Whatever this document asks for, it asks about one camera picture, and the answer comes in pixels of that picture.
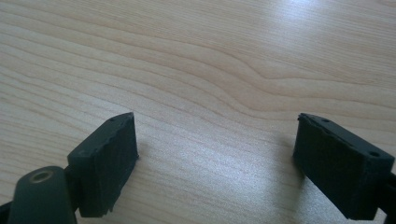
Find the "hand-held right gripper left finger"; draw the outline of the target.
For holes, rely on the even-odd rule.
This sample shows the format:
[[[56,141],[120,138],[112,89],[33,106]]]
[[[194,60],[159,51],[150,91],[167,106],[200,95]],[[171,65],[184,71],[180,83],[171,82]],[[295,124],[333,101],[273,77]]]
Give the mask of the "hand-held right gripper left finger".
[[[139,158],[132,112],[106,120],[67,156],[72,207],[102,217],[120,197]]]

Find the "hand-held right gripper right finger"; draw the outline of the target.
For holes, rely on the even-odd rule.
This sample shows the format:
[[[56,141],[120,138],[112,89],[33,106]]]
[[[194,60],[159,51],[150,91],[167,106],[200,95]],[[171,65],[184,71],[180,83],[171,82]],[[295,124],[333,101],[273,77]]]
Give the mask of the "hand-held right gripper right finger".
[[[395,219],[395,158],[335,122],[302,113],[293,159],[347,218]]]

